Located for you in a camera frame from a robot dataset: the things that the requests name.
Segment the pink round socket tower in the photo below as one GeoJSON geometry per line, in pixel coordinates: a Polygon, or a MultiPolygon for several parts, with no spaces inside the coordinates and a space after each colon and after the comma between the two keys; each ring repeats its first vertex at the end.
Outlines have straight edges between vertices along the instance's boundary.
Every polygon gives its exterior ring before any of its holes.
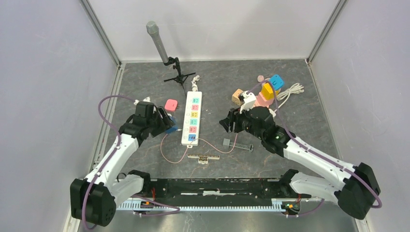
{"type": "Polygon", "coordinates": [[[262,93],[259,93],[256,97],[256,101],[254,103],[254,107],[263,106],[269,108],[270,105],[274,103],[274,98],[266,99],[262,93]]]}

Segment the dark blue cube adapter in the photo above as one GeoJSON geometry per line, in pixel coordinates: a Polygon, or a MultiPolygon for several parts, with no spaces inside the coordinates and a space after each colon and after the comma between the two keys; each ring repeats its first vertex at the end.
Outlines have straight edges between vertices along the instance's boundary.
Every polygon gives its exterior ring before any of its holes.
{"type": "Polygon", "coordinates": [[[176,119],[172,116],[169,116],[169,118],[172,121],[173,126],[165,132],[166,134],[170,134],[170,133],[173,133],[175,131],[178,131],[178,126],[177,126],[177,123],[176,123],[176,119]]]}

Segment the pink plug adapter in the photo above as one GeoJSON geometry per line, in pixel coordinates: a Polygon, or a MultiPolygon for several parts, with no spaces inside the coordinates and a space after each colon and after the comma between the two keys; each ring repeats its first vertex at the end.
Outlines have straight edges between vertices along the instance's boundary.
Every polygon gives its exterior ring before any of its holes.
{"type": "Polygon", "coordinates": [[[178,107],[178,101],[174,99],[168,99],[164,106],[167,112],[175,112],[177,107],[178,107]]]}

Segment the yellow cube adapter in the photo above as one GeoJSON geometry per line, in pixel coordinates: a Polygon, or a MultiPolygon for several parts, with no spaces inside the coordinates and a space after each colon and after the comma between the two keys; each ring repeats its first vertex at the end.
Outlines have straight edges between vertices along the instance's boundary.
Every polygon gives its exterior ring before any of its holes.
{"type": "Polygon", "coordinates": [[[275,90],[275,93],[278,95],[281,91],[281,88],[272,88],[269,83],[264,83],[262,85],[262,89],[260,93],[266,100],[270,100],[274,98],[274,90],[275,90]]]}

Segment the tan cube adapter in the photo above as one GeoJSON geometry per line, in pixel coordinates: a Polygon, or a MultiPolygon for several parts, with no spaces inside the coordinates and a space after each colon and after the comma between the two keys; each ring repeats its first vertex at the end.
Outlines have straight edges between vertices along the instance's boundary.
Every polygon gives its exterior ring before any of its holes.
{"type": "Polygon", "coordinates": [[[240,100],[240,98],[239,98],[239,96],[240,96],[240,94],[243,92],[243,90],[241,90],[241,89],[237,89],[233,94],[232,94],[232,97],[231,97],[231,100],[232,100],[232,102],[234,103],[234,104],[236,104],[236,105],[238,105],[238,106],[241,106],[242,105],[242,102],[241,102],[241,100],[240,100]]]}

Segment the long white power strip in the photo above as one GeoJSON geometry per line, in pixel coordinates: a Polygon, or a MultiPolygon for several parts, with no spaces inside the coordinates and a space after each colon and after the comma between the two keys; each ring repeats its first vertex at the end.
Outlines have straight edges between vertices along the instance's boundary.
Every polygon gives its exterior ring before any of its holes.
{"type": "Polygon", "coordinates": [[[184,146],[197,146],[201,122],[202,92],[188,91],[185,104],[181,144],[184,146]]]}

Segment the light blue cube adapter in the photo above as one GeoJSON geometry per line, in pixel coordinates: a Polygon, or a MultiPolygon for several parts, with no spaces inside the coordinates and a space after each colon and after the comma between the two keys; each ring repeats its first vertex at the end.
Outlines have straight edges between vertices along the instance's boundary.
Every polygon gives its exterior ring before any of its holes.
{"type": "Polygon", "coordinates": [[[278,74],[273,75],[269,79],[269,82],[273,85],[275,90],[280,90],[284,86],[284,81],[278,74]]]}

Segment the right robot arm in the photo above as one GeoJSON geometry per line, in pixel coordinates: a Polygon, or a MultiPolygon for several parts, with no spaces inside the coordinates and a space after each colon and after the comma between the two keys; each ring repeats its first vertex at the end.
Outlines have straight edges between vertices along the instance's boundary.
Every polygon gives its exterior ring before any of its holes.
{"type": "Polygon", "coordinates": [[[292,171],[290,179],[280,182],[285,197],[308,194],[336,203],[349,216],[362,220],[370,209],[381,208],[381,189],[373,169],[365,164],[353,165],[316,150],[284,127],[277,125],[265,107],[241,112],[232,108],[219,124],[227,131],[245,131],[260,139],[270,153],[295,161],[316,174],[309,176],[292,171]]]}

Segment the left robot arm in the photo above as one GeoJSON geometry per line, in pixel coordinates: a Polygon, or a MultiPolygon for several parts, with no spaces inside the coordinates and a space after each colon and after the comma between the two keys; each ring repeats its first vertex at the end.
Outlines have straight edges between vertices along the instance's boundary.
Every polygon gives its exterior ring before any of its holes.
{"type": "Polygon", "coordinates": [[[83,179],[70,185],[71,216],[98,226],[107,226],[118,205],[134,194],[148,196],[150,175],[130,171],[116,183],[126,161],[149,136],[156,137],[175,125],[166,110],[149,101],[136,103],[135,112],[117,130],[117,137],[102,161],[83,179]]]}

